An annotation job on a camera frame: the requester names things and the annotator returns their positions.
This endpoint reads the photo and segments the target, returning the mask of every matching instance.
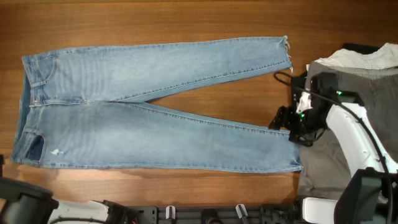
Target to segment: gray fabric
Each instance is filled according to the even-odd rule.
[[[376,80],[378,78],[382,78],[385,76],[398,74],[398,69],[396,68],[388,68],[382,70],[364,69],[364,68],[346,68],[346,67],[337,67],[337,66],[332,66],[330,68],[341,72],[359,75],[361,77],[368,78],[371,80]]]
[[[351,175],[347,160],[332,131],[326,131],[312,147],[301,147],[298,194],[339,199]]]
[[[337,71],[357,75],[360,77],[368,78],[370,80],[376,80],[382,77],[398,74],[397,68],[387,68],[387,69],[377,70],[377,69],[363,69],[363,68],[328,67],[318,62],[312,62],[310,63],[310,67],[308,68],[308,75],[305,81],[305,87],[310,88],[310,81],[314,75],[317,75],[320,72],[334,73]]]
[[[391,72],[379,71],[382,74]],[[395,75],[380,75],[377,80],[371,80],[313,62],[308,69],[307,82],[321,72],[337,74],[339,90],[358,92],[372,128],[393,160],[398,161],[398,71]],[[376,70],[362,71],[364,73],[378,76]],[[304,169],[298,194],[338,199],[351,177],[335,135],[327,131],[312,147],[302,146],[300,157]]]

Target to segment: jeans seam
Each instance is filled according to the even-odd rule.
[[[39,136],[41,136],[44,140],[44,144],[43,144],[43,148],[42,148],[42,154],[40,155],[39,160],[37,161],[38,164],[40,164],[41,161],[43,161],[44,157],[45,157],[45,152],[47,151],[47,138],[45,137],[44,134],[38,134]]]
[[[40,71],[39,64],[37,63],[35,55],[33,55],[33,61],[35,62],[35,65],[36,65],[36,68],[37,68],[37,71],[38,71],[37,73],[39,74],[39,77],[40,77],[40,81],[43,81],[42,72]]]
[[[207,121],[207,120],[204,120],[204,119],[191,118],[191,117],[188,117],[188,116],[182,116],[182,115],[179,115],[179,114],[174,114],[174,113],[170,113],[170,112],[155,110],[155,109],[152,109],[152,108],[146,108],[145,106],[138,106],[138,105],[136,105],[134,103],[131,103],[131,104],[128,104],[128,105],[140,107],[140,108],[142,108],[144,110],[155,111],[156,113],[171,114],[173,116],[178,116],[180,118],[184,118],[184,119],[187,119],[187,120],[191,119],[191,120],[195,120],[195,121],[199,121],[199,122],[206,122],[206,123],[211,123],[211,124],[220,124],[224,128],[240,128],[242,130],[250,129],[250,130],[254,130],[255,132],[259,132],[259,133],[264,132],[263,134],[270,134],[271,133],[271,134],[289,135],[288,133],[283,133],[283,132],[280,132],[280,131],[270,131],[270,130],[261,130],[261,129],[256,129],[256,128],[247,128],[247,127],[237,126],[237,125],[233,125],[233,124],[223,124],[223,123],[218,123],[218,122],[214,122],[214,121]]]
[[[24,128],[24,130],[22,132],[39,134],[38,130],[32,129],[32,128]]]
[[[52,59],[52,61],[53,61],[53,67],[52,67],[52,69],[51,69],[51,72],[50,72],[49,77],[47,77],[45,80],[43,80],[43,79],[42,79],[42,76],[41,76],[41,74],[40,74],[41,72],[40,72],[40,70],[39,70],[39,68],[38,68],[41,81],[40,81],[40,82],[32,83],[32,84],[31,84],[32,88],[33,88],[33,87],[37,87],[37,86],[45,85],[45,84],[54,76],[54,73],[55,73],[55,71],[56,71],[56,69],[57,69],[57,60],[56,60],[56,59],[57,59],[57,56],[54,56],[54,57],[52,57],[52,58],[53,58],[53,59]]]
[[[23,105],[23,96],[25,95],[25,91],[26,91],[26,89],[25,89],[25,83],[26,83],[26,80],[25,80],[25,76],[26,76],[27,74],[26,73],[24,73],[24,87],[22,88],[22,93],[21,93],[21,98],[20,98],[20,100],[19,100],[19,115],[18,115],[18,123],[17,123],[17,133],[16,133],[16,135],[15,135],[15,140],[14,140],[14,145],[16,145],[17,143],[18,143],[18,141],[17,141],[17,138],[18,138],[18,140],[21,138],[21,136],[22,136],[22,133],[23,132],[21,132],[21,136],[18,136],[19,135],[19,130],[20,130],[20,128],[21,128],[21,120],[22,120],[22,111],[23,111],[23,109],[22,109],[22,105]]]
[[[257,68],[257,69],[248,68],[248,70],[250,69],[250,71],[246,71],[246,72],[238,72],[238,73],[230,74],[230,75],[218,75],[216,77],[202,78],[201,80],[198,80],[198,81],[193,81],[193,82],[186,83],[186,84],[178,84],[177,86],[166,87],[166,88],[164,88],[162,90],[151,90],[150,92],[138,93],[136,96],[131,96],[131,97],[123,98],[121,100],[115,100],[115,101],[124,101],[124,100],[128,100],[128,99],[131,99],[131,98],[144,96],[144,95],[148,95],[148,94],[153,94],[153,93],[158,93],[158,92],[165,91],[165,90],[171,90],[171,89],[174,89],[174,88],[179,88],[179,87],[182,87],[182,86],[191,85],[191,84],[195,84],[195,83],[199,83],[199,82],[204,82],[204,81],[208,81],[208,80],[212,80],[212,79],[216,79],[216,78],[230,77],[230,76],[233,76],[233,75],[241,75],[241,74],[248,73],[248,72],[255,72],[255,71],[258,71],[258,70],[267,69],[267,68],[270,68],[270,67],[273,67],[273,66],[276,66],[276,65],[280,65],[280,64],[285,63],[285,62],[287,62],[287,60],[284,60],[282,62],[277,62],[277,63],[271,64],[271,65],[265,65],[265,66],[263,66],[261,68]]]
[[[31,163],[37,166],[42,166],[44,164],[58,164],[58,165],[68,165],[68,166],[87,166],[87,167],[98,167],[98,166],[106,166],[109,167],[110,165],[92,165],[92,164],[66,164],[66,163],[58,163],[58,162],[43,162],[39,164],[38,162],[28,162],[25,161],[24,163]],[[123,164],[131,164],[131,163],[117,163],[117,165]],[[141,163],[134,163],[134,165],[152,165],[152,166],[174,166],[174,167],[197,167],[197,168],[210,168],[210,169],[219,169],[219,170],[236,170],[236,171],[256,171],[256,169],[230,169],[230,168],[222,168],[222,167],[212,167],[212,166],[188,166],[188,165],[168,165],[168,164],[141,164]],[[298,167],[302,167],[301,165],[290,165],[290,168],[283,168],[283,169],[257,169],[258,171],[267,171],[267,172],[274,172],[274,171],[286,171],[286,170],[295,170]]]
[[[30,69],[28,69],[28,67],[26,67],[26,64],[25,64],[25,60],[23,60],[22,59],[22,64],[24,65],[24,70],[25,70],[25,72],[26,72],[26,76],[27,76],[27,79],[28,79],[28,81],[29,81],[29,86],[30,86],[30,101],[32,101],[32,80],[30,80],[31,79],[31,77],[32,77],[32,74],[31,74],[31,72],[30,72]]]
[[[40,119],[42,118],[42,111],[43,111],[43,109],[44,109],[44,107],[41,107],[40,110],[39,110],[39,115],[37,116],[37,121],[36,121],[36,126],[35,126],[35,129],[36,129],[36,130],[37,130],[37,127],[38,127],[38,125],[39,125],[39,123],[40,123]]]
[[[110,47],[120,47],[120,49],[113,49],[113,50],[124,50],[125,48],[128,47],[132,47],[132,48],[136,48],[136,49],[140,49],[140,48],[148,48],[148,47],[160,47],[160,46],[175,46],[175,45],[201,45],[201,44],[215,44],[218,42],[222,42],[222,41],[240,41],[240,40],[249,40],[249,39],[272,39],[272,38],[278,38],[278,37],[237,37],[237,38],[230,38],[230,39],[221,39],[221,40],[209,40],[209,41],[201,41],[201,42],[179,42],[179,43],[164,43],[164,44],[142,44],[142,45],[133,45],[133,46],[128,46],[128,45],[114,45],[114,46],[110,46]],[[66,55],[66,54],[76,54],[76,53],[82,53],[82,52],[86,52],[89,50],[94,50],[97,48],[100,48],[102,46],[91,46],[91,49],[86,49],[86,50],[81,50],[81,51],[76,51],[76,52],[69,52],[69,53],[64,53],[64,54],[54,54],[54,55],[49,55],[43,58],[38,59],[39,60],[43,60],[45,58],[49,58],[49,57],[56,57],[59,55]]]

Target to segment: light blue jeans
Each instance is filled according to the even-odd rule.
[[[287,131],[145,103],[289,68],[286,44],[286,37],[250,37],[25,56],[11,160],[72,169],[301,170]]]

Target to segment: wood grain surface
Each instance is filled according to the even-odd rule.
[[[398,42],[397,1],[130,1],[2,4],[0,1],[0,153],[14,144],[22,55],[86,45],[192,42],[289,36],[294,73],[344,42]],[[151,103],[189,113],[267,126],[289,90],[270,75],[207,86]],[[207,170],[39,169],[6,161],[4,176],[54,191],[65,200],[123,205],[208,206],[291,202],[298,173],[234,174]]]

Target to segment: cable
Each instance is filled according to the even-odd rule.
[[[352,112],[350,109],[348,109],[346,106],[344,106],[343,104],[341,104],[341,103],[339,103],[339,102],[336,102],[336,101],[334,101],[334,100],[331,100],[331,99],[329,99],[329,98],[326,98],[326,97],[324,97],[324,96],[321,96],[321,95],[319,95],[319,94],[313,93],[313,92],[311,92],[311,91],[308,91],[308,90],[306,90],[306,89],[303,89],[303,88],[300,88],[300,87],[297,87],[297,86],[292,86],[290,83],[287,83],[287,82],[281,80],[280,78],[278,78],[278,76],[277,76],[278,74],[284,75],[285,77],[292,78],[292,76],[289,75],[288,73],[285,73],[285,72],[275,72],[275,73],[274,73],[274,78],[275,78],[278,82],[283,83],[283,84],[285,84],[285,85],[287,85],[287,86],[289,86],[289,87],[291,87],[291,88],[295,88],[295,89],[297,89],[297,90],[304,91],[304,92],[306,92],[306,93],[311,94],[312,96],[316,96],[316,97],[318,97],[319,99],[323,99],[323,100],[325,100],[325,101],[328,101],[328,102],[330,102],[330,103],[333,103],[334,105],[337,105],[337,106],[343,108],[343,109],[346,110],[349,114],[351,114],[351,115],[358,121],[358,123],[363,127],[363,129],[366,131],[366,133],[368,134],[368,136],[370,137],[370,139],[371,139],[371,141],[372,141],[372,143],[373,143],[373,145],[374,145],[374,148],[375,148],[375,150],[376,150],[376,152],[377,152],[377,155],[379,156],[381,165],[383,166],[384,173],[385,173],[385,175],[386,175],[386,180],[387,180],[387,193],[388,193],[388,207],[389,207],[389,208],[388,208],[388,215],[387,215],[386,223],[387,223],[387,224],[391,224],[392,209],[393,209],[392,184],[391,184],[391,179],[390,179],[390,173],[389,173],[389,171],[388,171],[388,167],[387,167],[387,164],[386,164],[386,158],[382,155],[382,153],[381,153],[381,151],[380,151],[380,149],[379,149],[379,146],[377,145],[377,142],[376,142],[375,138],[373,137],[372,133],[370,132],[370,130],[368,129],[368,127],[365,125],[365,123],[363,122],[363,120],[362,120],[360,117],[358,117],[354,112]]]
[[[314,138],[315,138],[314,142],[316,142],[317,140],[319,140],[319,139],[323,136],[323,134],[325,133],[325,131],[326,131],[326,128],[323,128],[320,134],[318,134],[318,132],[316,132],[316,133],[315,133],[315,137],[314,137]]]
[[[68,221],[75,221],[75,222],[89,222],[89,223],[102,223],[105,224],[105,221],[95,220],[92,218],[62,218],[58,217],[57,219],[52,220],[49,224],[55,224],[60,222],[68,222]]]
[[[0,177],[2,177],[2,166],[4,165],[4,156],[0,155]]]

